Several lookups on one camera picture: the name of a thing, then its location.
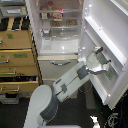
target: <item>refrigerator door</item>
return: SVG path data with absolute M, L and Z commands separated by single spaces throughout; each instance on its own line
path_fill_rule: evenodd
M 109 71 L 91 75 L 91 82 L 104 105 L 113 109 L 128 89 L 128 16 L 109 0 L 86 0 L 83 5 L 78 61 L 84 61 L 92 49 L 103 47 L 98 60 L 111 60 Z

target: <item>refrigerator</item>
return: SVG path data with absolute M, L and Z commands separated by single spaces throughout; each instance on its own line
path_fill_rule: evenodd
M 103 47 L 98 59 L 111 66 L 90 80 L 113 109 L 128 89 L 128 1 L 26 0 L 26 6 L 38 56 L 77 55 L 86 65 L 93 48 Z

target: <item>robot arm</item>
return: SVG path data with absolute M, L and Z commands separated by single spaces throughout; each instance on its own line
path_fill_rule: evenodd
M 84 62 L 79 62 L 56 80 L 51 88 L 48 85 L 42 85 L 35 89 L 30 99 L 24 128 L 45 126 L 54 118 L 58 100 L 63 102 L 69 98 L 90 79 L 90 73 L 96 74 L 108 70 L 110 62 L 101 64 L 97 59 L 96 54 L 101 50 L 101 48 L 94 48 L 87 57 L 87 65 Z
M 97 54 L 102 50 L 102 47 L 95 47 L 93 52 L 87 57 L 86 66 L 84 62 L 79 62 L 53 83 L 55 94 L 60 102 L 66 100 L 79 87 L 86 83 L 90 79 L 90 73 L 96 75 L 108 71 L 110 61 L 106 64 L 101 64 L 97 59 Z

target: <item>floor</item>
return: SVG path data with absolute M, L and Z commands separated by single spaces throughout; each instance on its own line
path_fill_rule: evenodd
M 79 125 L 81 128 L 93 128 L 90 116 L 97 116 L 103 128 L 107 116 L 107 106 L 103 106 L 94 91 L 96 109 L 87 109 L 85 94 L 78 92 L 77 99 L 68 99 L 59 104 L 56 117 L 48 125 Z M 29 99 L 21 98 L 17 105 L 3 105 L 0 103 L 0 128 L 23 128 Z

